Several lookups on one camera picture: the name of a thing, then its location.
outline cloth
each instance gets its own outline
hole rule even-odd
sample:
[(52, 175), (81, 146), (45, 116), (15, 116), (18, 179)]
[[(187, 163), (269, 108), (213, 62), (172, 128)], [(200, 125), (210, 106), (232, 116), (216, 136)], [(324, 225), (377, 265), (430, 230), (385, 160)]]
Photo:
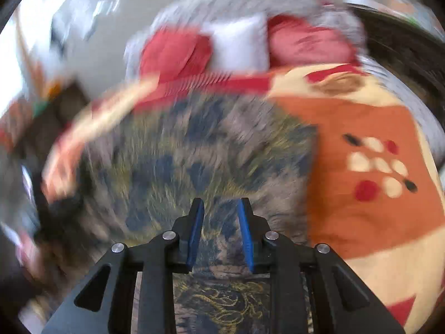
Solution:
[(223, 72), (266, 72), (269, 70), (266, 14), (231, 21), (204, 23), (214, 53), (209, 70)]
[(359, 59), (362, 69), (374, 75), (385, 89), (393, 93), (409, 109), (425, 134), (436, 167), (442, 167), (445, 160), (445, 132), (431, 110), (416, 92), (411, 90), (412, 87), (409, 88), (377, 61), (363, 55), (359, 56)]
[[(335, 95), (328, 95), (326, 92), (320, 91), (317, 85), (308, 79), (308, 75), (311, 73), (322, 72), (321, 74), (316, 73), (316, 75), (324, 75), (326, 77), (326, 71), (332, 72), (335, 71), (335, 69), (338, 69), (338, 64), (313, 65), (294, 69), (285, 75), (277, 75), (268, 98), (273, 99), (273, 97), (276, 97), (278, 100), (282, 100), (282, 106), (286, 108), (286, 110), (292, 109), (290, 107), (290, 101), (286, 101), (286, 99), (297, 99), (300, 100), (300, 102), (308, 99), (308, 101), (312, 100), (311, 105), (315, 106), (323, 106), (323, 104), (327, 104), (326, 101), (332, 101), (330, 104), (334, 112), (337, 112), (334, 109), (337, 105), (341, 107), (345, 104), (345, 106), (348, 105), (351, 107), (346, 115), (345, 111), (341, 112), (339, 110), (339, 114), (335, 115), (335, 117), (331, 116), (332, 118), (329, 122), (323, 123), (323, 118), (317, 117), (317, 120), (321, 123), (320, 143), (317, 147), (320, 155), (326, 152), (325, 149), (327, 149), (328, 146), (334, 149), (329, 151), (329, 155), (333, 156), (331, 164), (323, 166), (329, 169), (331, 173), (325, 170), (323, 177), (326, 177), (326, 179), (330, 181), (334, 177), (334, 169), (343, 167), (343, 171), (339, 171), (336, 175), (338, 180), (332, 189), (338, 190), (337, 187), (342, 185), (351, 188), (348, 192), (345, 192), (344, 199), (338, 201), (339, 210), (341, 210), (343, 206), (346, 210), (348, 209), (348, 203), (351, 202), (351, 197), (361, 197), (362, 199), (372, 198), (369, 190), (369, 182), (366, 183), (368, 188), (364, 187), (364, 189), (360, 187), (359, 192), (354, 189), (350, 179), (352, 174), (357, 175), (357, 177), (362, 177), (362, 175), (367, 175), (368, 177), (383, 175), (383, 172), (376, 172), (377, 170), (373, 170), (372, 172), (351, 172), (348, 174), (347, 154), (355, 149), (352, 144), (358, 143), (359, 145), (356, 150), (365, 154), (366, 157), (369, 155), (369, 158), (373, 159), (373, 163), (375, 162), (375, 158), (382, 158), (383, 161), (388, 161), (389, 163), (387, 163), (393, 175), (392, 178), (397, 177), (400, 181), (403, 181), (401, 178), (403, 176), (398, 173), (401, 172), (407, 175), (407, 179), (412, 181), (416, 187), (417, 182), (421, 182), (419, 183), (417, 192), (414, 192), (415, 188), (412, 184), (406, 186), (404, 182), (402, 195), (398, 198), (398, 191), (393, 190), (393, 180), (389, 180), (390, 184), (385, 186), (383, 182), (380, 183), (383, 177), (363, 178), (363, 180), (378, 181), (381, 188), (375, 201), (362, 201), (360, 204), (371, 207), (372, 205), (377, 205), (377, 201), (382, 202), (383, 205), (389, 203), (391, 200), (412, 199), (409, 195), (417, 195), (419, 199), (415, 205), (421, 207), (417, 212), (411, 211), (408, 215), (404, 209), (407, 205), (402, 202), (394, 206), (392, 206), (393, 204), (391, 203), (393, 211), (388, 212), (388, 217), (380, 216), (378, 210), (383, 209), (383, 206), (380, 208), (375, 206), (375, 209), (369, 210), (367, 214), (365, 214), (366, 210), (362, 209), (360, 212), (363, 214), (362, 219), (367, 221), (366, 224), (362, 224), (359, 227), (354, 225), (352, 229), (351, 227), (348, 229), (347, 214), (343, 215), (340, 213), (341, 217), (338, 218), (339, 221), (335, 223), (335, 225), (329, 225), (328, 220), (330, 215), (326, 213), (327, 217), (323, 225), (321, 226), (319, 223), (318, 227), (313, 227), (311, 225), (313, 212), (312, 210), (308, 211), (310, 229), (326, 229), (325, 232), (327, 235), (325, 237), (328, 242), (328, 236), (329, 238), (333, 238), (334, 232), (337, 230), (337, 232), (343, 231), (342, 237), (347, 239), (351, 237), (350, 235), (354, 235), (356, 228), (357, 230), (365, 229), (366, 232), (362, 232), (362, 235), (357, 236), (357, 240), (354, 240), (354, 243), (351, 242), (349, 248), (343, 251), (343, 254), (346, 252), (346, 257), (353, 257), (346, 259), (346, 262), (388, 307), (394, 317), (404, 326), (406, 333), (415, 333), (428, 319), (435, 308), (436, 302), (440, 298), (440, 294), (445, 288), (445, 225), (443, 224), (445, 200), (437, 169), (428, 143), (419, 125), (408, 118), (409, 113), (406, 108), (403, 107), (403, 103), (397, 99), (394, 94), (384, 89), (375, 77), (357, 74), (362, 80), (361, 84), (357, 86), (357, 90), (349, 93), (337, 93)], [(307, 108), (308, 110), (305, 114), (310, 115), (310, 106)], [(366, 119), (366, 115), (361, 117), (361, 115), (357, 113), (357, 110), (370, 112), (374, 109), (376, 109), (375, 112), (377, 116), (374, 116), (372, 123), (366, 123), (363, 128), (370, 129), (367, 133), (356, 132), (355, 130), (360, 129), (360, 127), (355, 123), (347, 124), (348, 120), (345, 118), (348, 115), (354, 116), (357, 114), (357, 119)], [(383, 131), (377, 130), (381, 127), (379, 123), (380, 119), (390, 122), (387, 123), (386, 129)], [(323, 130), (324, 132), (329, 131), (330, 125), (342, 127), (343, 120), (345, 120), (343, 128), (352, 132), (350, 136), (348, 136), (348, 140), (342, 136), (343, 134), (348, 134), (348, 132), (339, 131), (336, 135), (329, 134), (323, 136)], [(394, 132), (391, 125), (399, 126), (402, 131), (401, 134)], [(387, 133), (390, 134), (391, 137), (386, 138), (385, 134)], [(384, 145), (384, 152), (381, 153), (381, 157), (379, 157), (380, 153), (367, 148), (374, 147), (375, 149), (375, 147), (380, 146), (376, 139), (369, 139), (372, 137), (377, 138), (381, 143), (385, 140), (393, 140), (393, 143), (386, 143)], [(395, 153), (397, 153), (397, 157), (394, 156), (394, 158), (403, 163), (406, 171), (404, 171), (403, 166), (400, 164), (392, 167), (389, 157)], [(315, 175), (317, 174), (317, 170), (322, 168), (317, 165), (317, 162), (321, 159), (320, 155), (317, 155), (315, 158)], [(353, 158), (354, 159), (351, 160), (354, 163), (352, 167), (362, 167), (363, 169), (363, 164), (366, 166), (366, 159), (361, 159), (362, 157), (360, 155), (354, 155)], [(381, 169), (382, 167), (386, 169), (382, 160), (377, 160), (377, 166)], [(310, 186), (312, 185), (313, 178), (313, 176), (310, 178)], [(421, 188), (421, 186), (424, 185), (428, 187), (426, 188), (428, 192), (423, 191)], [(318, 202), (323, 201), (326, 202), (327, 205), (330, 205), (332, 202), (330, 202), (329, 199), (332, 198), (333, 190), (325, 191), (324, 187), (326, 187), (324, 184), (320, 186), (319, 196), (317, 196), (316, 199)], [(441, 202), (441, 209), (439, 211), (437, 208), (437, 200)], [(426, 207), (434, 211), (427, 213), (428, 209)], [(380, 229), (376, 232), (375, 228), (377, 226), (384, 227), (384, 231)], [(372, 232), (374, 232), (373, 238), (369, 240)], [(366, 247), (366, 250), (360, 253), (354, 253), (353, 245), (357, 245), (358, 247), (363, 245), (361, 249)]]
[(170, 108), (127, 116), (83, 151), (77, 177), (88, 174), (93, 188), (63, 240), (91, 260), (74, 258), (66, 270), (78, 278), (113, 242), (148, 242), (201, 197), (197, 262), (191, 275), (174, 278), (177, 331), (267, 333), (270, 286), (244, 263), (235, 198), (249, 197), (273, 230), (305, 244), (315, 133), (251, 95), (193, 92)]
[(224, 91), (254, 91), (266, 94), (271, 78), (267, 75), (203, 74), (157, 84), (152, 75), (129, 84), (114, 94), (91, 102), (53, 145), (42, 172), (42, 192), (49, 203), (67, 197), (75, 190), (74, 172), (85, 143), (117, 125), (133, 108), (169, 105), (187, 95), (191, 88), (213, 86)]
[(200, 74), (211, 55), (208, 36), (191, 28), (163, 28), (142, 50), (140, 76), (160, 72), (159, 81), (164, 82)]
[(304, 19), (277, 15), (268, 21), (271, 67), (316, 63), (357, 63), (355, 48), (342, 34)]

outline polka dot pattern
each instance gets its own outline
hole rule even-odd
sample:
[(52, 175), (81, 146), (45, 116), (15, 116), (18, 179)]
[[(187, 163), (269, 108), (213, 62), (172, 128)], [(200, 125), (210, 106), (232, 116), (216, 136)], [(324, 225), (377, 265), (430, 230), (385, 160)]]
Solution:
[(352, 134), (344, 134), (343, 138), (352, 146), (359, 147), (362, 145), (360, 139), (353, 136)]
[(352, 152), (347, 158), (348, 169), (354, 172), (369, 172), (371, 163), (369, 159), (361, 152)]
[[(382, 143), (375, 137), (360, 138), (350, 133), (343, 134), (343, 139), (354, 147), (364, 146), (377, 153), (384, 153), (384, 151), (386, 151), (390, 154), (399, 154), (399, 146), (397, 143), (391, 140), (387, 140)], [(365, 153), (351, 152), (347, 156), (347, 167), (349, 170), (354, 172), (369, 172), (375, 169), (387, 175), (396, 172), (400, 176), (404, 177), (403, 183), (400, 183), (396, 178), (391, 176), (386, 176), (383, 178), (382, 189), (390, 198), (400, 197), (403, 193), (403, 186), (405, 186), (406, 189), (412, 193), (417, 192), (417, 186), (415, 183), (406, 178), (408, 177), (408, 168), (398, 159), (392, 159), (390, 164), (388, 164), (383, 157), (374, 157), (369, 159)], [(375, 199), (379, 190), (380, 187), (377, 183), (370, 180), (362, 180), (355, 187), (354, 194), (357, 200), (365, 202)]]
[(398, 159), (394, 159), (393, 161), (391, 161), (391, 167), (401, 176), (408, 176), (408, 168), (406, 168), (403, 162), (399, 161)]
[(360, 181), (355, 187), (355, 198), (361, 202), (372, 201), (379, 193), (379, 186), (374, 181), (364, 180)]
[(386, 141), (385, 146), (388, 152), (392, 154), (399, 154), (399, 146), (395, 143), (395, 141)]
[(368, 147), (370, 150), (373, 150), (374, 152), (383, 152), (383, 144), (380, 140), (374, 137), (366, 137), (363, 138), (363, 144)]
[(389, 164), (383, 158), (377, 157), (372, 160), (373, 166), (376, 170), (379, 170), (383, 173), (391, 173), (392, 169), (389, 167)]
[(405, 184), (405, 187), (408, 189), (408, 191), (416, 193), (417, 192), (417, 186), (413, 181), (410, 181), (409, 179), (406, 179), (403, 181)]
[(403, 187), (397, 179), (393, 177), (385, 177), (383, 179), (383, 191), (390, 198), (397, 198), (402, 195)]

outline blue gripper pad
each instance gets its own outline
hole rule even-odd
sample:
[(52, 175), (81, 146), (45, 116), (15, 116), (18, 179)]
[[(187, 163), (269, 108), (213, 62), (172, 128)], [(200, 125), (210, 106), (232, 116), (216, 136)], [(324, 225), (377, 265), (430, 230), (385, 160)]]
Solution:
[(186, 265), (192, 269), (196, 262), (199, 241), (201, 240), (202, 223), (204, 222), (204, 202), (200, 198), (195, 198), (190, 209), (190, 214), (194, 214), (194, 222), (188, 240), (188, 253)]
[(251, 209), (250, 212), (246, 212), (243, 202), (244, 199), (247, 198), (242, 198), (238, 202), (238, 220), (239, 220), (239, 228), (241, 229), (241, 236), (243, 237), (244, 258), (247, 266), (249, 267), (249, 270), (253, 272), (254, 271), (253, 243), (248, 220), (248, 214), (251, 213)]

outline red fabric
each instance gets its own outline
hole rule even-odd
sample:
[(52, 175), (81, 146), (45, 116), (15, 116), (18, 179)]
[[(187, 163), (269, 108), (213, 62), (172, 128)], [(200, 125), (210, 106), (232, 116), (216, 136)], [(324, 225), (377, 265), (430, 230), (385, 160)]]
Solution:
[(395, 141), (386, 141), (385, 146), (388, 152), (391, 152), (392, 154), (399, 154), (399, 146), (397, 143), (395, 143)]
[[(194, 77), (197, 81), (205, 79), (205, 76), (199, 75)], [(214, 83), (203, 87), (203, 90), (214, 91), (223, 90), (224, 93), (236, 93), (236, 94), (248, 94), (265, 95), (271, 88), (271, 79), (269, 75), (253, 75), (251, 77), (244, 76), (232, 76), (227, 81)], [(191, 78), (190, 86), (193, 86), (193, 78)], [(138, 112), (141, 110), (147, 110), (153, 108), (153, 106), (168, 106), (175, 100), (185, 97), (189, 88), (179, 90), (177, 92), (170, 92), (169, 95), (165, 92), (165, 84), (160, 84), (156, 91), (152, 92), (144, 100), (141, 100), (135, 104), (133, 111)]]
[(164, 28), (145, 44), (139, 72), (141, 76), (160, 72), (160, 83), (189, 77), (204, 72), (211, 55), (210, 38), (198, 30)]
[(387, 309), (392, 314), (393, 317), (400, 323), (400, 325), (405, 326), (406, 321), (408, 320), (409, 314), (411, 313), (412, 305), (414, 304), (414, 300), (416, 296), (401, 301), (397, 304), (388, 306)]
[(372, 201), (379, 193), (379, 186), (374, 181), (360, 181), (355, 187), (355, 198), (361, 202)]
[(306, 20), (277, 15), (268, 21), (271, 68), (319, 63), (357, 64), (355, 48), (337, 30), (316, 28)]
[(350, 72), (350, 73), (359, 74), (359, 75), (367, 75), (366, 73), (357, 69), (352, 64), (344, 64), (344, 65), (336, 66), (335, 68), (332, 68), (332, 69), (319, 70), (317, 72), (309, 73), (306, 75), (306, 79), (308, 80), (309, 83), (314, 84), (314, 83), (318, 83), (320, 81), (325, 80), (329, 75), (332, 75), (335, 73), (343, 73), (343, 72)]

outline pillow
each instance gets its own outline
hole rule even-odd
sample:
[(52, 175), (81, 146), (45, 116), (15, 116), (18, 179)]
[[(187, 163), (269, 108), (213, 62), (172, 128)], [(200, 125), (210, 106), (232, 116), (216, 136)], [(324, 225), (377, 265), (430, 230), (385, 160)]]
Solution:
[(295, 16), (269, 19), (268, 33), (272, 67), (356, 62), (355, 48), (339, 31), (316, 28)]
[(204, 23), (213, 46), (210, 70), (265, 72), (269, 69), (266, 15), (229, 22)]
[(145, 44), (140, 76), (158, 73), (159, 82), (204, 72), (212, 55), (210, 39), (193, 28), (163, 28)]

